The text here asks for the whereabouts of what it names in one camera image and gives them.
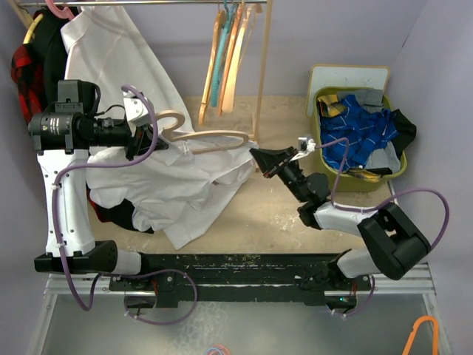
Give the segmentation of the light wooden hanger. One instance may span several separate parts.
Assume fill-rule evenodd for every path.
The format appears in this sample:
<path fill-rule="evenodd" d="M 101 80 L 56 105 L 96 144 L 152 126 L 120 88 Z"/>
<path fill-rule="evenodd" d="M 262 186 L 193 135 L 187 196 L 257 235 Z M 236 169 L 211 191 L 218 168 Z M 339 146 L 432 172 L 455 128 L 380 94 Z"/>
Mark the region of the light wooden hanger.
<path fill-rule="evenodd" d="M 180 132 L 186 123 L 184 114 L 177 110 L 164 110 L 154 115 L 156 122 L 162 126 L 162 137 L 171 143 L 200 141 L 206 146 L 191 149 L 194 155 L 201 155 L 211 152 L 221 152 L 243 147 L 250 141 L 247 133 L 228 130 L 208 130 L 201 132 Z"/>

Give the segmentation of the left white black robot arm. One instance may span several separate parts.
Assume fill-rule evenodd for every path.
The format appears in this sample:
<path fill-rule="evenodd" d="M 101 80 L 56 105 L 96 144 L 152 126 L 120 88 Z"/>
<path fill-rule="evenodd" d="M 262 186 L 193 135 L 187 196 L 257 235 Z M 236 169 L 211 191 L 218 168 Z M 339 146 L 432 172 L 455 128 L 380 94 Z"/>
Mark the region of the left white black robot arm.
<path fill-rule="evenodd" d="M 123 251 L 113 240 L 95 240 L 87 214 L 86 173 L 92 147 L 123 147 L 126 160 L 117 167 L 138 164 L 157 148 L 154 108 L 131 85 L 121 88 L 122 121 L 98 120 L 101 90 L 80 80 L 58 82 L 57 101 L 35 114 L 28 131 L 41 167 L 47 196 L 48 237 L 44 254 L 34 260 L 35 270 L 54 274 L 124 274 L 136 290 L 152 282 L 152 272 L 141 265 L 137 252 Z"/>

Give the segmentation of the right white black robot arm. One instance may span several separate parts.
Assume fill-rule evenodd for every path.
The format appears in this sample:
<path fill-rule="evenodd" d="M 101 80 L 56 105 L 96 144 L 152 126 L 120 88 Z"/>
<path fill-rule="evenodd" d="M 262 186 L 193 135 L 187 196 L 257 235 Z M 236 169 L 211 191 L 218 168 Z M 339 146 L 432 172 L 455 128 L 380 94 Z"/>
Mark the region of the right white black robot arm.
<path fill-rule="evenodd" d="M 346 289 L 356 277 L 373 273 L 399 280 L 432 250 L 427 238 L 395 203 L 372 212 L 333 205 L 328 177 L 319 172 L 304 175 L 292 146 L 282 150 L 252 148 L 250 154 L 265 178 L 276 175 L 302 204 L 298 213 L 305 226 L 341 231 L 364 241 L 362 249 L 337 256 L 328 273 L 334 288 Z"/>

